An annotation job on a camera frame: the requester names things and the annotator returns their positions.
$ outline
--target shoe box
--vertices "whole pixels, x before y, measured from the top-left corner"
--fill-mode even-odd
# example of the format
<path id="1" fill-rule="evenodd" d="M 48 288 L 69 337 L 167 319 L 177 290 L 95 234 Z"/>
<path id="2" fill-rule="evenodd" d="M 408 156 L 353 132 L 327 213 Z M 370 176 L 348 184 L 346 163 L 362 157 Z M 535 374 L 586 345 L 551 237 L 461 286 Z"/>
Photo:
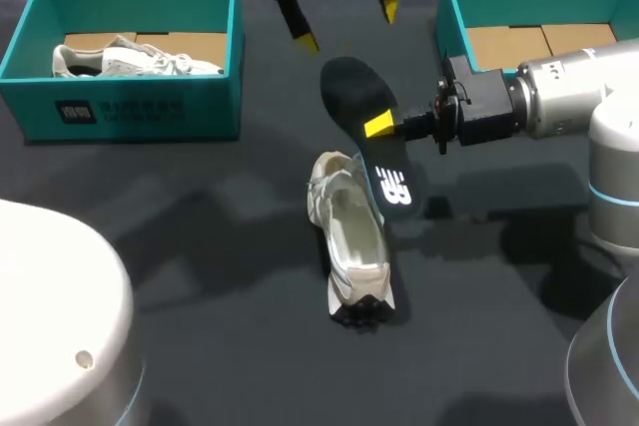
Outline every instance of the shoe box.
<path id="1" fill-rule="evenodd" d="M 639 37 L 639 0 L 437 0 L 441 58 L 466 55 L 474 72 Z"/>
<path id="2" fill-rule="evenodd" d="M 224 73 L 52 77 L 57 45 L 98 50 L 117 34 Z M 0 95 L 27 142 L 236 139 L 243 56 L 239 0 L 29 0 L 0 64 Z"/>

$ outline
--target white sneaker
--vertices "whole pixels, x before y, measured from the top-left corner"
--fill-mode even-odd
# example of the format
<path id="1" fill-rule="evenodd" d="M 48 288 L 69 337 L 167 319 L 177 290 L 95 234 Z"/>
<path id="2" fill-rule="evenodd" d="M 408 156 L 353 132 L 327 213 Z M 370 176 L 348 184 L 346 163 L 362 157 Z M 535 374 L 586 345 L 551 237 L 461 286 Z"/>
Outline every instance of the white sneaker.
<path id="1" fill-rule="evenodd" d="M 322 154 L 307 197 L 309 219 L 323 229 L 328 255 L 328 312 L 349 325 L 375 324 L 395 309 L 383 218 L 366 193 L 361 161 Z"/>
<path id="2" fill-rule="evenodd" d="M 215 64 L 186 54 L 169 55 L 149 44 L 139 45 L 118 35 L 103 50 L 73 50 L 59 45 L 53 51 L 54 77 L 115 77 L 138 75 L 220 75 Z"/>

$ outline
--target yellow tab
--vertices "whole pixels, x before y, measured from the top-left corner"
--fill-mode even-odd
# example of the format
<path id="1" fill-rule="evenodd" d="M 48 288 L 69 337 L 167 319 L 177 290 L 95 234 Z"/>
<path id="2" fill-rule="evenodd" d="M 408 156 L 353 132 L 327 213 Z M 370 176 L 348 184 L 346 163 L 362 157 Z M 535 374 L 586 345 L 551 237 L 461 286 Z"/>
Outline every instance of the yellow tab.
<path id="1" fill-rule="evenodd" d="M 316 42 L 316 38 L 313 36 L 311 32 L 308 32 L 307 34 L 303 34 L 301 37 L 297 37 L 296 42 L 299 45 L 302 45 L 305 49 L 310 50 L 314 54 L 320 51 L 318 42 Z"/>
<path id="2" fill-rule="evenodd" d="M 382 135 L 392 135 L 395 128 L 390 109 L 363 124 L 363 129 L 367 139 L 370 137 L 380 137 Z"/>
<path id="3" fill-rule="evenodd" d="M 395 12 L 397 11 L 397 0 L 384 0 L 383 10 L 386 15 L 386 20 L 389 24 L 395 21 Z"/>

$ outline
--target black tabletop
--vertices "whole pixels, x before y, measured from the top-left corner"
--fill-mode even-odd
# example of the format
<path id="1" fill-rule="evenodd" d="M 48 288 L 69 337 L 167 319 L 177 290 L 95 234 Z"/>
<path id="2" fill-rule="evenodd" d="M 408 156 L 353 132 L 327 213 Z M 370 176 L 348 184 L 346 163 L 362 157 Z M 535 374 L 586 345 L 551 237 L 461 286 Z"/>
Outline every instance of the black tabletop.
<path id="1" fill-rule="evenodd" d="M 0 0 L 0 53 L 25 2 Z M 427 211 L 389 229 L 395 318 L 345 329 L 305 203 L 317 156 L 355 152 L 320 68 L 359 57 L 402 108 L 426 105 L 436 0 L 400 0 L 392 26 L 376 0 L 300 0 L 315 56 L 273 0 L 242 3 L 237 142 L 24 146 L 0 106 L 0 196 L 86 222 L 131 274 L 152 426 L 571 425 L 566 351 L 615 284 L 587 224 L 587 140 L 411 143 Z"/>

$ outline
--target new balance logo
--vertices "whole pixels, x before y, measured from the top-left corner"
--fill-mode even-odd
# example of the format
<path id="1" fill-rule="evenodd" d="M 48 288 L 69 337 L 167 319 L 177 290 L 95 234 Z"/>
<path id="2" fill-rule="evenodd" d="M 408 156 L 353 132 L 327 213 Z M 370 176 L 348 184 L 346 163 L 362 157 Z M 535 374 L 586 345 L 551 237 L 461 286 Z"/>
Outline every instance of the new balance logo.
<path id="1" fill-rule="evenodd" d="M 412 198 L 408 187 L 401 184 L 403 182 L 403 173 L 381 169 L 380 167 L 375 167 L 375 170 L 377 171 L 377 176 L 382 179 L 380 182 L 381 190 L 388 202 L 392 205 L 410 205 Z"/>

